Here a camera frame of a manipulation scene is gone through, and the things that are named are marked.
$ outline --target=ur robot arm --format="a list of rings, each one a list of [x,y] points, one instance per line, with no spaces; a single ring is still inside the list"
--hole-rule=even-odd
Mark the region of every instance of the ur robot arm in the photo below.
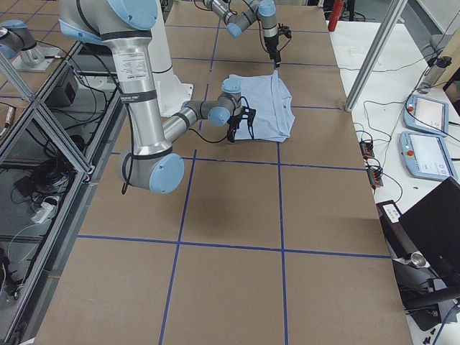
[[[34,66],[45,60],[43,51],[20,20],[7,20],[0,24],[0,52],[12,59],[20,52],[26,65]]]
[[[155,0],[60,0],[63,33],[106,45],[114,57],[121,102],[131,117],[134,141],[121,155],[121,179],[156,193],[169,193],[179,186],[185,169],[183,159],[172,152],[172,143],[199,119],[223,126],[244,107],[239,82],[227,79],[216,101],[189,101],[162,123],[147,49],[157,16]]]
[[[222,19],[234,38],[239,37],[244,30],[259,20],[264,34],[265,48],[275,66],[280,67],[281,55],[277,48],[279,38],[284,35],[291,39],[292,34],[289,27],[277,23],[275,2],[273,0],[252,0],[248,3],[244,0],[247,9],[237,14],[230,9],[230,1],[203,0],[203,4]]]

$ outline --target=black device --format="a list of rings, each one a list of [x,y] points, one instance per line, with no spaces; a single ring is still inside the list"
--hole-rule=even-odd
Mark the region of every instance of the black device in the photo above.
[[[446,285],[460,285],[460,185],[446,178],[400,223]]]

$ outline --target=white table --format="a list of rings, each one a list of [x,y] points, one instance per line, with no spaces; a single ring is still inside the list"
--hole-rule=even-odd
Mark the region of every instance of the white table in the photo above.
[[[378,23],[339,22],[336,31],[331,33],[337,63],[341,69],[341,79],[347,94],[358,74],[358,70],[355,69],[361,67],[378,27]],[[404,101],[414,89],[419,77],[427,67],[426,61],[423,59],[422,54],[405,26],[397,24],[374,70],[398,69],[416,61],[418,62],[414,65],[398,71],[373,72],[367,81],[364,91],[352,111],[352,116],[354,122],[362,124],[364,130],[371,133],[374,139],[388,139],[388,137],[369,128],[363,103],[365,101],[375,101],[385,104],[393,101]],[[448,103],[450,120],[460,122],[460,118],[456,115],[453,106],[442,89],[433,88],[426,96]],[[404,166],[398,144],[399,133],[407,130],[402,117],[400,117],[403,105],[390,104],[381,106],[367,103],[366,108],[372,127],[387,133],[391,133],[394,129],[392,140],[387,150],[386,160],[385,149],[387,143],[375,142],[374,153],[382,164],[385,160],[384,173],[393,177],[401,184],[403,195],[397,205],[404,213],[433,190],[439,182],[413,178]],[[355,124],[356,130],[362,129],[359,124]],[[460,139],[459,127],[449,126],[448,132],[455,138]],[[452,138],[446,138],[446,143],[450,156],[460,157],[460,143],[455,142]],[[454,165],[457,172],[460,172],[460,165],[457,162]],[[385,176],[383,177],[383,183],[384,187],[376,190],[374,195],[375,202],[378,203],[390,199],[397,200],[400,195],[400,189],[396,183]],[[414,344],[419,345],[425,337],[430,336],[428,332],[422,332],[412,318],[408,317],[408,323]],[[460,324],[449,324],[444,328],[437,345],[454,345],[458,343],[459,339]]]

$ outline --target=cable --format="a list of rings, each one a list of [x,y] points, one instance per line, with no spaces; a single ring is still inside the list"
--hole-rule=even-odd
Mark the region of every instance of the cable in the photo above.
[[[16,109],[16,107],[15,107],[15,106],[12,106],[11,104],[8,104],[8,103],[5,103],[5,102],[0,102],[0,104],[3,104],[3,105],[5,105],[5,106],[10,106],[10,107],[12,107],[12,108],[15,108],[15,109]]]
[[[192,131],[192,132],[195,132],[202,140],[204,140],[205,142],[208,142],[209,144],[218,144],[219,142],[223,142],[225,139],[227,139],[227,136],[223,137],[222,139],[220,140],[216,140],[215,142],[211,141],[211,140],[207,140],[205,137],[203,137],[200,133],[198,133],[196,130],[194,130],[193,128],[189,128],[188,129],[189,131]]]
[[[128,112],[129,131],[131,132],[131,160],[129,161],[128,176],[126,177],[126,181],[123,182],[123,186],[121,187],[121,194],[123,196],[127,193],[129,181],[131,180],[132,167],[134,163],[134,129],[131,118],[131,110],[129,109],[128,103],[126,103],[126,111]]]
[[[9,248],[10,246],[12,245],[12,243],[14,242],[14,240],[20,235],[22,234],[24,231],[26,231],[27,229],[29,228],[32,228],[33,226],[36,226],[37,224],[30,224],[29,226],[26,226],[25,228],[23,228],[22,230],[19,230],[14,236],[13,238],[11,239],[11,241],[9,242],[8,244],[8,247],[6,248],[6,256],[7,257],[10,257],[9,255]]]
[[[207,11],[207,12],[213,11],[212,9],[204,9],[203,7],[199,7],[199,5],[196,4],[196,0],[193,0],[193,4],[195,5],[197,9],[200,9],[201,11]]]
[[[419,63],[420,61],[423,61],[425,60],[428,56],[430,56],[431,54],[427,54],[425,56],[423,56],[421,59],[415,61],[414,63],[410,63],[409,65],[404,65],[404,66],[401,66],[399,68],[395,68],[395,69],[389,69],[389,70],[373,70],[372,72],[373,73],[385,73],[385,72],[397,72],[399,70],[402,70],[403,68],[407,68],[407,67],[410,67],[410,66],[414,66],[416,63]],[[346,68],[346,67],[339,67],[339,70],[361,70],[361,68]]]
[[[455,18],[457,18],[457,16],[460,14],[460,10],[456,13],[456,15],[454,16],[454,18],[452,18],[451,22],[449,23],[449,25],[447,26],[446,28],[446,31],[444,31],[441,39],[439,40],[438,44],[434,47],[434,51],[433,51],[433,54],[431,54],[431,57],[434,57],[434,55],[436,54],[436,51],[438,49],[438,46],[441,44],[441,42],[443,41],[444,37],[446,36],[449,28],[451,27],[451,25],[454,23],[455,21]]]
[[[369,126],[369,128],[372,129],[373,131],[376,131],[376,132],[379,132],[379,133],[382,133],[382,134],[385,134],[386,136],[388,136],[388,138],[390,138],[390,140],[388,142],[390,143],[390,141],[392,139],[391,134],[388,134],[387,132],[381,131],[381,130],[376,129],[376,128],[371,126],[371,123],[370,123],[370,120],[369,120],[369,112],[367,111],[367,108],[366,108],[366,103],[378,104],[380,106],[389,106],[390,104],[403,104],[404,102],[379,103],[379,102],[375,102],[375,101],[364,101],[364,103],[362,104],[363,107],[364,107],[364,115],[366,116],[366,120],[367,120],[367,126]]]
[[[388,174],[382,172],[382,175],[384,175],[384,176],[388,177],[389,179],[393,180],[397,184],[397,186],[400,188],[400,190],[401,190],[400,197],[395,201],[395,203],[398,203],[403,198],[403,187],[401,186],[401,184],[399,182],[397,182],[394,178],[392,178]]]
[[[443,322],[442,322],[442,324],[441,324],[441,327],[439,328],[439,331],[438,331],[438,333],[436,334],[436,337],[435,337],[435,339],[434,339],[432,345],[436,345],[436,342],[438,341],[439,336],[441,335],[441,332],[442,332],[444,326],[446,325],[447,319],[448,319],[449,316],[454,312],[455,308],[458,307],[459,305],[460,305],[460,301],[457,302],[456,304],[454,304],[454,306],[451,308],[451,310],[448,311],[448,313],[446,314],[446,316],[445,316],[444,319],[443,319]]]

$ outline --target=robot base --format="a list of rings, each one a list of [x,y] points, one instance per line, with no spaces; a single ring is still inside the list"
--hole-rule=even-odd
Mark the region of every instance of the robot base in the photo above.
[[[43,55],[44,56],[54,56],[54,55],[59,55],[60,54],[60,49],[59,48],[41,48]],[[52,62],[55,59],[45,59],[41,63],[35,65],[35,66],[30,66],[24,63],[21,55],[16,57],[13,62],[11,63],[16,70],[19,72],[38,72],[38,73],[43,73],[45,72],[52,64]]]
[[[192,99],[193,84],[181,83],[173,74],[154,74],[155,87],[158,92],[158,106],[163,117],[169,117],[179,112],[182,105]]]

